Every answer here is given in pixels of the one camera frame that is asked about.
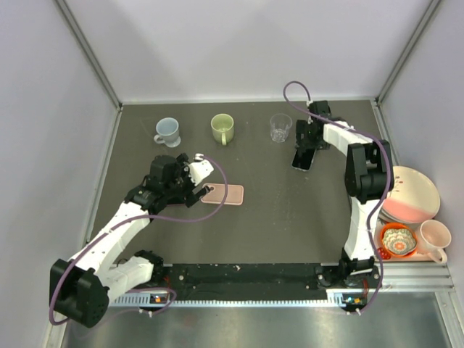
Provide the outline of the dark phone blue edge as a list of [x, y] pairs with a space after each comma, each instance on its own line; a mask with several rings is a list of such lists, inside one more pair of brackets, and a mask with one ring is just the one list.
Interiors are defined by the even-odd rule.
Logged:
[[315, 149], [297, 149], [291, 166], [297, 170], [308, 171], [312, 166], [315, 153]]

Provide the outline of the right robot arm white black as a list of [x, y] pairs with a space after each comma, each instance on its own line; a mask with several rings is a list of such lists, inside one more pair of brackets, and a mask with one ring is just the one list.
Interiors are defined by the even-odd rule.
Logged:
[[336, 148], [346, 157], [344, 185], [351, 200], [349, 235], [339, 264], [317, 266], [316, 278], [324, 288], [338, 284], [353, 287], [378, 275], [373, 238], [383, 194], [393, 188], [390, 144], [385, 140], [375, 143], [355, 133], [346, 121], [331, 116], [327, 101], [309, 101], [307, 108], [329, 122], [314, 117], [297, 121], [291, 166], [308, 171], [316, 152]]

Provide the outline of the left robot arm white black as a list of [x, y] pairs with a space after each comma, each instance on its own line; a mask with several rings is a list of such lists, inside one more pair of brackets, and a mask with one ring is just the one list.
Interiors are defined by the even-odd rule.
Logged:
[[129, 242], [169, 205], [191, 207], [208, 193], [201, 187], [214, 168], [204, 155], [190, 161], [186, 154], [159, 155], [149, 173], [125, 196], [110, 221], [91, 242], [69, 260], [58, 259], [50, 270], [49, 320], [59, 313], [87, 328], [94, 327], [109, 304], [145, 283], [157, 287], [165, 274], [159, 257], [147, 251], [135, 253], [121, 266], [117, 258]]

